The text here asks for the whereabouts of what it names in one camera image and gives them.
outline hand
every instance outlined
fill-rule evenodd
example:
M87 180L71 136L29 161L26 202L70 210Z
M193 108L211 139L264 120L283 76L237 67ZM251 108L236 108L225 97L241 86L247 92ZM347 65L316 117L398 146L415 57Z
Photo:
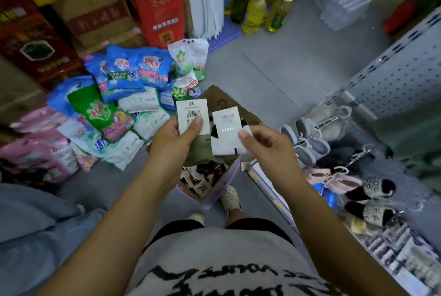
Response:
M198 136L201 128L202 118L198 116L179 136L178 120L174 116L153 137L146 169L150 178L159 185L158 189L164 197L178 184L190 144Z
M304 179L289 138L265 125L250 126L253 136L239 132L239 139L259 161L263 173L282 196Z

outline purple pallet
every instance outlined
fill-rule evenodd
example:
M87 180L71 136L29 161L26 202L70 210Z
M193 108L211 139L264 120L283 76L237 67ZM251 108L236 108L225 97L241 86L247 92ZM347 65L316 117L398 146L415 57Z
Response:
M240 36L242 29L237 24L231 22L229 16L225 16L222 31L217 38L212 38L208 41L208 53L220 48L229 41L232 41L236 37Z

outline left hand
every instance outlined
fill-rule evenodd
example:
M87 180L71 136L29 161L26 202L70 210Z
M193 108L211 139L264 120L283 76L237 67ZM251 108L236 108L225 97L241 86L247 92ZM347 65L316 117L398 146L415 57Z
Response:
M179 136L178 120L174 116L153 137L146 169L150 178L159 185L158 190L164 197L178 184L190 144L201 128L202 118L198 116Z

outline green fabric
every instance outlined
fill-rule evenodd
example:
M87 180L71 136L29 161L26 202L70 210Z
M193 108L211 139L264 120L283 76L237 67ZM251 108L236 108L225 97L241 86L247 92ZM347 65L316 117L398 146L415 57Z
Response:
M213 156L211 151L211 135L197 136L190 145L190 151L188 152L184 167L206 164L210 161L223 164L224 158Z
M405 164L407 174L430 178L427 184L441 190L441 100L377 120L372 126L393 158Z

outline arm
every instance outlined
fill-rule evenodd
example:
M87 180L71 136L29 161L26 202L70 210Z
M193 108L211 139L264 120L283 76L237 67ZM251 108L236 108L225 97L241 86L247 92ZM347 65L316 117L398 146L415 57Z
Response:
M349 295L407 295L305 180L289 138L263 125L239 137L289 205L322 278Z
M156 133L144 170L107 212L69 263L36 296L123 295L156 221L158 206L179 181L190 143L201 130L197 117L178 136L176 117Z

